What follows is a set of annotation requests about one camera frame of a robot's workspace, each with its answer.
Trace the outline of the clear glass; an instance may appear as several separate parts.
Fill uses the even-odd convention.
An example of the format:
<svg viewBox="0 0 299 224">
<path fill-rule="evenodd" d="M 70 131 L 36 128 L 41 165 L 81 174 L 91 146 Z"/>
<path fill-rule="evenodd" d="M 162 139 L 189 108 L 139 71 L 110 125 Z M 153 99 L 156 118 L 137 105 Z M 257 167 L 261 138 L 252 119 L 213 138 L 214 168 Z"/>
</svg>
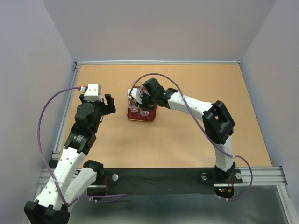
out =
<svg viewBox="0 0 299 224">
<path fill-rule="evenodd" d="M 141 93 L 142 93 L 142 94 L 147 94 L 147 95 L 149 95 L 149 93 L 148 93 L 148 91 L 146 90 L 145 87 L 142 87 L 142 88 L 141 88 Z"/>
<path fill-rule="evenodd" d="M 140 115 L 142 116 L 142 117 L 147 117 L 148 115 L 149 115 L 149 111 L 146 111 L 146 110 L 140 110 Z"/>
<path fill-rule="evenodd" d="M 131 84 L 131 86 L 132 86 L 133 88 L 137 88 L 137 87 L 139 87 L 139 84 L 138 84 L 137 81 L 133 81 L 132 84 Z"/>
<path fill-rule="evenodd" d="M 138 102 L 136 102 L 134 100 L 129 100 L 128 101 L 128 111 L 133 114 L 138 113 L 138 111 L 139 111 Z"/>
</svg>

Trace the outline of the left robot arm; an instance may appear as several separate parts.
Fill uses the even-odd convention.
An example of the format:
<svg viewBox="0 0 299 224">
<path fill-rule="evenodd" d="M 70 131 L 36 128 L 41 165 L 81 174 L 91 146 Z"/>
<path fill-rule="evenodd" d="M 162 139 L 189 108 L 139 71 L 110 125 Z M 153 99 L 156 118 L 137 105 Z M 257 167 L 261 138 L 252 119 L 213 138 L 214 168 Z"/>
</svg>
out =
<svg viewBox="0 0 299 224">
<path fill-rule="evenodd" d="M 105 94 L 81 94 L 75 122 L 64 144 L 55 170 L 48 169 L 50 178 L 34 201 L 28 201 L 24 212 L 32 224 L 66 224 L 71 207 L 87 187 L 103 181 L 103 164 L 87 161 L 76 178 L 78 166 L 88 155 L 96 140 L 96 132 L 105 115 L 116 112 L 114 98 Z"/>
</svg>

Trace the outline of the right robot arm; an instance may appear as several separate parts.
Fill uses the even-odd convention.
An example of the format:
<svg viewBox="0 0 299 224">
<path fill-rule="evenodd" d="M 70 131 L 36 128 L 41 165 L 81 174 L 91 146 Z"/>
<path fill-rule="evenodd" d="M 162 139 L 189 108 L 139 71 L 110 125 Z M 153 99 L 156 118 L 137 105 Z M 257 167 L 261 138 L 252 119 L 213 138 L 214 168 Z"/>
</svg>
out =
<svg viewBox="0 0 299 224">
<path fill-rule="evenodd" d="M 146 81 L 142 87 L 135 88 L 131 95 L 143 110 L 152 111 L 155 106 L 166 107 L 203 122 L 204 134 L 215 149 L 215 177 L 220 182 L 231 178 L 235 169 L 232 155 L 235 122 L 223 102 L 204 102 L 185 96 L 177 89 L 164 89 L 155 78 Z"/>
</svg>

